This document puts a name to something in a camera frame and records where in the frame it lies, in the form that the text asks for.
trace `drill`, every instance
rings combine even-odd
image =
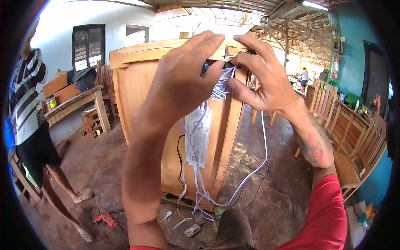
[[[119,230],[121,230],[121,232],[123,232],[126,236],[128,236],[128,234],[122,228],[121,224],[119,224],[118,221],[116,219],[114,219],[114,217],[112,217],[111,214],[109,214],[107,211],[105,211],[105,214],[101,214],[101,215],[97,216],[96,218],[94,218],[94,220],[93,220],[93,222],[96,224],[100,221],[104,221],[105,223],[107,223],[107,225],[109,225],[111,227],[118,228]]]

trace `hand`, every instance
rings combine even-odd
[[[26,42],[25,46],[23,47],[23,49],[21,51],[22,59],[26,60],[29,56],[30,51],[31,51],[30,43]]]
[[[252,92],[239,80],[228,80],[236,99],[249,104],[255,110],[274,111],[287,118],[288,113],[295,110],[301,102],[301,97],[293,91],[285,68],[276,58],[272,47],[249,35],[234,36],[234,39],[254,49],[257,56],[239,53],[231,62],[235,65],[245,65],[260,82],[260,87]]]
[[[224,38],[223,34],[207,30],[162,56],[142,110],[172,126],[207,100],[224,63],[213,63],[203,77],[200,76],[201,67]]]

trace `bottle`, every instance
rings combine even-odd
[[[357,113],[358,107],[359,107],[359,106],[360,106],[360,100],[358,99],[358,100],[357,100],[357,104],[356,104],[356,108],[354,109],[354,112]]]

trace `white cable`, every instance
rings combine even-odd
[[[224,62],[225,62],[226,60],[232,58],[232,57],[234,57],[234,56],[228,56],[228,57],[226,57],[226,58],[224,59]],[[223,70],[222,70],[222,74],[221,74],[220,80],[219,80],[218,83],[215,85],[215,87],[214,87],[214,89],[213,89],[213,92],[212,92],[212,95],[210,96],[209,100],[225,100],[225,99],[226,99],[226,95],[231,91],[231,88],[229,87],[229,85],[228,85],[226,82],[229,80],[229,78],[233,78],[236,69],[237,69],[237,66],[235,65],[234,67],[231,67],[231,68],[227,68],[227,69],[223,69]],[[230,75],[230,77],[226,77],[226,75],[227,75],[230,71],[232,71],[232,74]],[[198,124],[202,121],[202,119],[204,118],[204,115],[206,114],[206,112],[207,112],[207,110],[208,110],[208,100],[206,100],[206,107],[204,107],[204,103],[202,103],[202,105],[200,106],[200,110],[203,110],[203,109],[204,109],[203,115],[201,116],[201,118],[199,119],[199,121],[196,123],[196,125],[194,126],[194,129],[193,129],[192,133],[191,133],[189,136],[188,136],[188,132],[187,132],[185,126],[183,125],[182,121],[180,120],[180,123],[181,123],[181,125],[182,125],[182,127],[183,127],[183,129],[184,129],[184,131],[185,131],[185,135],[188,136],[188,138],[189,138],[188,141],[189,141],[190,146],[192,147],[193,151],[195,151],[195,150],[194,150],[194,146],[193,146],[192,140],[191,140],[191,139],[192,139],[192,135],[194,134],[195,129],[197,128]],[[264,134],[264,145],[265,145],[265,155],[266,155],[265,160],[264,160],[264,162],[263,162],[256,170],[254,170],[252,173],[250,173],[248,176],[246,176],[246,178],[244,178],[244,180],[240,183],[240,185],[238,186],[238,188],[236,189],[236,191],[234,192],[234,194],[232,195],[232,198],[229,200],[228,203],[226,203],[226,204],[219,204],[219,203],[215,202],[215,201],[210,197],[210,194],[206,191],[206,188],[204,187],[203,179],[202,179],[201,173],[200,173],[200,171],[199,171],[197,154],[194,154],[195,159],[196,159],[196,166],[193,166],[193,170],[194,170],[194,182],[195,182],[196,190],[197,190],[197,191],[196,191],[196,194],[195,194],[195,206],[194,206],[192,215],[193,215],[197,210],[200,211],[200,215],[199,215],[198,217],[195,216],[196,224],[197,224],[197,222],[198,222],[198,218],[200,218],[200,217],[203,217],[204,219],[207,219],[207,220],[214,221],[214,218],[213,218],[209,213],[207,213],[207,212],[205,212],[204,210],[202,210],[202,207],[206,206],[206,205],[208,204],[208,202],[207,202],[205,205],[203,205],[203,206],[199,206],[199,204],[200,204],[200,202],[201,202],[201,200],[202,200],[203,198],[206,198],[206,200],[208,200],[209,202],[214,203],[214,204],[217,205],[217,206],[228,206],[228,205],[232,202],[233,198],[234,198],[235,195],[238,193],[238,191],[240,190],[240,188],[246,183],[246,181],[247,181],[254,173],[256,173],[258,170],[260,170],[260,168],[262,168],[262,166],[264,166],[264,164],[267,162],[267,159],[268,159],[268,150],[267,150],[267,141],[266,141],[266,134],[265,134],[265,126],[264,126],[264,115],[263,115],[263,111],[261,111],[261,117],[262,117],[261,122],[262,122],[262,131],[263,131],[263,134]],[[186,184],[186,180],[185,180],[185,171],[184,171],[184,165],[185,165],[185,162],[186,162],[186,157],[187,157],[187,155],[188,155],[188,154],[185,154],[185,159],[184,159],[184,161],[183,161],[184,163],[183,163],[183,166],[182,166],[182,176],[183,176],[183,182],[184,182],[184,184],[185,184],[185,188],[184,188],[183,192],[181,193],[181,195],[180,195],[179,198],[178,198],[178,203],[179,203],[180,200],[183,198],[183,196],[185,195],[186,190],[187,190],[187,184]],[[203,193],[201,193],[201,192],[199,191],[199,186],[198,186],[198,182],[197,182],[197,179],[198,179],[198,178],[197,178],[197,174],[199,175],[199,178],[200,178],[200,183],[201,183],[201,188],[202,188],[202,190],[203,190]]]

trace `blue wall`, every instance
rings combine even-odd
[[[341,36],[346,38],[343,43],[343,54],[340,56],[338,82],[340,91],[344,94],[353,92],[361,95],[364,84],[364,42],[379,44],[366,17],[352,6],[335,8]],[[356,191],[358,202],[365,200],[366,205],[371,202],[378,206],[386,195],[389,185],[392,161],[388,158],[387,150],[378,162],[374,171]]]

